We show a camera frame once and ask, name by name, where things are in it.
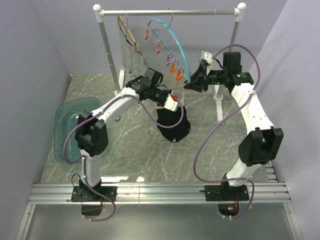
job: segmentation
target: gray tile floor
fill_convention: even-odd
[[[166,75],[163,81],[176,94],[183,91],[183,80],[176,81],[175,75]],[[73,75],[65,102],[96,97],[102,104],[114,97],[115,86],[111,75]],[[191,130],[187,137],[177,143],[166,140],[156,125],[137,105],[121,116],[108,129],[109,145],[102,154],[101,176],[109,181],[185,182],[197,181],[193,173],[193,161],[197,150],[218,123],[214,88],[204,93],[188,91],[185,107]],[[144,101],[151,114],[157,118],[155,104]],[[222,103],[224,116],[238,105],[227,91]],[[212,135],[203,148],[197,172],[205,179],[218,180],[237,162],[239,143],[246,136],[245,122],[241,113],[227,120]],[[47,158],[41,182],[70,183],[74,173],[81,174],[81,163],[63,164],[54,157],[53,144]],[[268,181],[266,168],[256,171],[254,181]]]

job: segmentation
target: teal plastic bin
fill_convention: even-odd
[[[86,110],[92,112],[101,107],[101,102],[95,97],[84,97],[72,100],[63,104],[55,113],[54,123],[54,157],[63,164],[66,164],[63,149],[64,143],[71,132],[78,124],[79,114]],[[78,143],[73,135],[67,146],[67,157],[70,161],[74,161],[81,156]]]

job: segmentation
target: gray wall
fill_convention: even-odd
[[[258,55],[261,103],[284,139],[276,175],[285,181],[306,240],[319,239],[319,1],[288,0]],[[256,78],[256,67],[251,72]]]
[[[170,9],[234,9],[241,0],[30,0],[46,28],[67,70],[73,74],[110,73],[99,26],[93,11],[94,4],[105,10],[166,10]],[[247,10],[239,27],[236,42],[258,54],[287,0],[245,0]],[[156,16],[165,22],[171,16]],[[129,16],[128,25],[146,55],[149,66],[168,73],[165,51],[156,54],[157,41],[151,35],[144,40],[151,16]],[[116,17],[105,17],[108,38],[117,70],[122,68]],[[191,68],[198,68],[201,50],[215,53],[229,44],[234,26],[233,16],[175,16],[171,28],[179,38]],[[164,42],[183,60],[175,41],[160,23],[152,27]],[[248,54],[242,59],[249,70],[253,61]]]
[[[0,1],[0,33],[0,238],[11,240],[41,178],[70,76],[28,1]]]

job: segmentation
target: orange clip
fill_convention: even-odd
[[[147,40],[147,39],[148,39],[149,33],[150,33],[150,30],[149,30],[149,27],[147,27],[147,28],[146,28],[146,32],[145,32],[145,35],[144,35],[144,40]]]
[[[178,72],[177,72],[176,77],[175,77],[175,79],[177,81],[179,81],[180,79],[182,79],[184,77],[184,76],[181,76],[180,74],[181,74],[181,68],[178,68]]]
[[[158,41],[158,45],[156,46],[156,54],[159,54],[161,51],[161,42]]]
[[[174,61],[173,63],[172,63],[172,66],[171,66],[171,69],[170,69],[170,73],[172,74],[172,73],[174,73],[175,71],[177,71],[179,68],[177,68],[177,69],[175,69],[175,65],[176,65],[176,61]]]

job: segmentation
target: hanger hook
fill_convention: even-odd
[[[169,22],[169,28],[171,29],[171,23],[174,20],[174,13],[172,12],[172,10],[170,10],[170,12],[171,12],[171,21]]]
[[[128,26],[128,21],[129,21],[129,18],[128,18],[128,13],[127,13],[127,11],[126,10],[124,10],[124,12],[125,12],[125,15],[126,15],[126,26]]]

